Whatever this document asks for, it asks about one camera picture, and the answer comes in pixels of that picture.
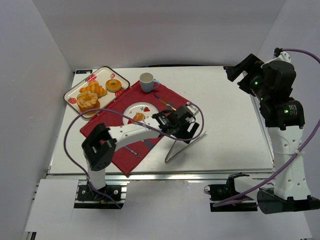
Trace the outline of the metal tongs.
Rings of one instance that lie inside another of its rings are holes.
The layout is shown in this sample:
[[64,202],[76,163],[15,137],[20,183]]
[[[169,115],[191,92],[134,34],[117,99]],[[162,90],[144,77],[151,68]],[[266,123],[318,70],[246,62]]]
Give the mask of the metal tongs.
[[177,157],[179,154],[181,154],[183,151],[187,150],[188,148],[190,148],[191,146],[193,146],[194,144],[196,144],[198,141],[200,141],[205,135],[206,135],[207,131],[205,130],[199,137],[197,137],[195,140],[193,140],[191,143],[188,143],[185,147],[183,147],[182,149],[180,149],[178,152],[176,152],[174,155],[172,155],[172,152],[174,150],[174,147],[176,145],[176,140],[173,142],[171,148],[169,149],[167,155],[164,158],[164,163],[167,164],[169,163],[171,160],[173,160],[175,157]]

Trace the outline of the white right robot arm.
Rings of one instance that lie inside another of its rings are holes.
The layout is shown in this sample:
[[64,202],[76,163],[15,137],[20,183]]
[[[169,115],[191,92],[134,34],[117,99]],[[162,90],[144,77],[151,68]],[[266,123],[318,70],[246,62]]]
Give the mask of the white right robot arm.
[[226,68],[227,78],[235,81],[245,93],[259,101],[259,112],[270,137],[274,173],[264,181],[244,173],[231,175],[225,186],[227,198],[218,206],[234,203],[246,196],[255,200],[264,214],[317,210],[318,198],[313,197],[307,184],[303,148],[305,115],[302,104],[292,96],[296,71],[289,51],[276,48],[273,59],[264,62],[254,54],[235,66]]

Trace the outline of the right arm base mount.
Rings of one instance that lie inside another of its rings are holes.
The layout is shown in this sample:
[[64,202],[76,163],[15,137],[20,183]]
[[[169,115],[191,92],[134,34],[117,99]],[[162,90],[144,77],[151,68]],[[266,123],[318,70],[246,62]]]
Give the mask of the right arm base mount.
[[203,188],[203,191],[210,196],[210,211],[212,213],[222,212],[255,212],[258,210],[258,205],[255,201],[247,200],[236,202],[230,205],[213,207],[215,202],[222,201],[229,197],[235,196],[238,192],[235,189],[235,179],[239,177],[248,177],[245,173],[235,173],[228,176],[224,184],[209,184]]

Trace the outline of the sesame bun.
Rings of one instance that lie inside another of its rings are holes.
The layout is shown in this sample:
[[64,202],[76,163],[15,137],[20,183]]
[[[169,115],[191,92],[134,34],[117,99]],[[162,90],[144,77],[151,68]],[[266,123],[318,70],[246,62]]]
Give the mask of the sesame bun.
[[143,120],[146,119],[146,116],[145,116],[143,113],[141,113],[141,112],[137,112],[137,113],[134,115],[133,119],[136,120],[136,121],[143,121]]

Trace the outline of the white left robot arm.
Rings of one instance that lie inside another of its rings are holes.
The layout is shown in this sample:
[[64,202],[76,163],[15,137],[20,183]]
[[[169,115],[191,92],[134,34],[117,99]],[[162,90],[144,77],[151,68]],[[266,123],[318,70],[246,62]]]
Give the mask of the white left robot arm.
[[144,120],[131,120],[131,124],[105,126],[98,124],[86,137],[81,147],[87,162],[87,185],[96,199],[109,198],[113,191],[108,191],[105,180],[105,168],[119,149],[148,139],[165,136],[189,144],[196,139],[200,124],[190,107],[182,105],[176,110],[163,110]]

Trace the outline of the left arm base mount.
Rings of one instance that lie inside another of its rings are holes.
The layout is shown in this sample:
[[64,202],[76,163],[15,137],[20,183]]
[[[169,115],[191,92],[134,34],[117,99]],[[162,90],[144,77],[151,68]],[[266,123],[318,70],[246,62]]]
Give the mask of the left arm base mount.
[[109,195],[109,197],[93,191],[88,183],[80,184],[77,188],[74,208],[75,209],[100,209],[100,210],[119,210],[124,205],[122,186],[119,184],[106,184],[105,187],[99,189],[101,193]]

